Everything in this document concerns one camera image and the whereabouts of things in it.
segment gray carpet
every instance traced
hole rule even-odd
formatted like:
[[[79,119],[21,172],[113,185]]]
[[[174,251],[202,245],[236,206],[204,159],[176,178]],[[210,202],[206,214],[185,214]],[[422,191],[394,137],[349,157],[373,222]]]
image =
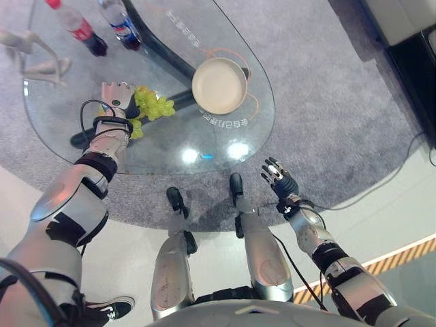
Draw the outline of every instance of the gray carpet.
[[[364,191],[402,162],[420,128],[357,1],[218,3],[264,66],[277,105],[268,142],[232,168],[242,174],[246,193],[256,205],[275,200],[259,177],[269,155],[282,159],[301,192],[323,206]],[[30,9],[30,0],[2,1],[3,26],[25,29]],[[44,190],[68,164],[32,130],[20,77],[4,51],[0,72],[0,164]],[[228,194],[230,173],[117,175],[105,202],[112,219],[165,228],[171,212],[165,190],[174,185],[191,208],[194,231],[231,230],[235,212]],[[262,213],[270,224],[282,222],[272,206]]]

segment glass table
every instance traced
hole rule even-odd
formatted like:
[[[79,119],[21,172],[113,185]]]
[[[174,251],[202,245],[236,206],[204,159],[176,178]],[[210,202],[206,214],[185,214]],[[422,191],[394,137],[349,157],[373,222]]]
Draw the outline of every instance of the glass table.
[[[59,55],[72,59],[64,75],[66,87],[23,80],[29,120],[42,142],[60,157],[75,162],[82,150],[72,145],[80,132],[79,108],[87,99],[101,99],[103,81],[146,85],[175,100],[176,114],[143,121],[144,136],[127,149],[127,174],[186,174],[228,169],[258,151],[273,128],[273,92],[261,64],[227,16],[214,1],[125,0],[143,39],[139,51],[127,50],[116,40],[98,12],[97,1],[70,2],[108,45],[105,57],[94,57],[57,22],[43,1],[33,6],[29,29]],[[242,105],[226,115],[209,114],[195,103],[191,79],[212,57],[237,62],[248,80]],[[46,60],[35,49],[27,65]],[[84,113],[92,127],[99,106]]]

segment person's foot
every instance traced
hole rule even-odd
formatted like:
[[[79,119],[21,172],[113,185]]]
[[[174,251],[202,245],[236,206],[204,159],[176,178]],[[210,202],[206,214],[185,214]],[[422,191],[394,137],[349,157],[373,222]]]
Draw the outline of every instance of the person's foot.
[[[135,300],[130,296],[119,296],[103,303],[87,302],[86,307],[87,311],[99,311],[107,315],[111,322],[127,315],[135,307]]]

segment round white plate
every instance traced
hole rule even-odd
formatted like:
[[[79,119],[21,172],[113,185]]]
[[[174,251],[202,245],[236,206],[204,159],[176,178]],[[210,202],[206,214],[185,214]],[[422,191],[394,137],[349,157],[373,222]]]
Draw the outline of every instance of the round white plate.
[[[193,75],[192,93],[205,111],[228,114],[244,101],[247,79],[234,61],[212,58],[203,62]]]

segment red bottle cap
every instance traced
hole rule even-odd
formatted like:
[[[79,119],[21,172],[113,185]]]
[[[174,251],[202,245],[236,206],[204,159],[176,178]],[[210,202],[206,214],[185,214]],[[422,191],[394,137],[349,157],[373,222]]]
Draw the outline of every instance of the red bottle cap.
[[[46,0],[46,3],[53,9],[61,7],[61,0]]]

